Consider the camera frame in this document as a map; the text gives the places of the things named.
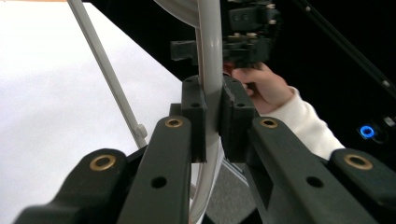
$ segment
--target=white tube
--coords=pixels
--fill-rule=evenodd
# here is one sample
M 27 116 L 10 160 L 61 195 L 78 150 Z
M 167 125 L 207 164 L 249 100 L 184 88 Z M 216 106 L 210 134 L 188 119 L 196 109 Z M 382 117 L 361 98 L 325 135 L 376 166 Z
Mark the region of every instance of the white tube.
M 201 164 L 197 191 L 191 204 L 191 220 L 196 223 L 206 210 L 212 190 L 219 150 L 219 104 L 222 87 L 222 38 L 219 1 L 198 0 L 202 46 L 201 84 L 204 89 L 206 111 L 206 157 Z
M 199 28 L 198 6 L 193 0 L 154 0 L 165 11 L 184 21 L 188 25 Z
M 90 45 L 93 56 L 98 62 L 99 67 L 107 81 L 107 85 L 111 89 L 111 92 L 116 99 L 128 128 L 134 137 L 134 141 L 139 148 L 144 147 L 147 144 L 145 140 L 145 137 L 147 136 L 146 129 L 143 125 L 137 124 L 134 113 L 128 104 L 128 100 L 126 99 L 119 80 L 117 79 L 113 67 L 111 66 L 110 60 L 107 58 L 105 49 L 100 42 L 98 34 L 95 32 L 85 7 L 82 5 L 81 0 L 68 0 L 67 2 L 76 17 L 78 25 L 81 28 L 85 39 Z

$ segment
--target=blue led light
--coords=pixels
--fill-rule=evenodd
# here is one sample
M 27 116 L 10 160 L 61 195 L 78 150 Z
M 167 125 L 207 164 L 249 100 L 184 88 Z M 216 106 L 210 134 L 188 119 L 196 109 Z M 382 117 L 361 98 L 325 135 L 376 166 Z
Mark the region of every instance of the blue led light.
M 375 134 L 375 131 L 372 127 L 365 125 L 361 127 L 361 136 L 364 138 L 372 138 Z

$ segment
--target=white table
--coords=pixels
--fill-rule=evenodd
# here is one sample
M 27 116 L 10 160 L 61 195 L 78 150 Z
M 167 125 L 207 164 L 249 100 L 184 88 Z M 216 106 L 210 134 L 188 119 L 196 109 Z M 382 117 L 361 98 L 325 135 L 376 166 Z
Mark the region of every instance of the white table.
M 181 84 L 85 7 L 149 141 L 170 104 L 180 102 Z M 88 153 L 137 150 L 67 3 L 0 2 L 0 116 L 0 223 L 48 203 Z

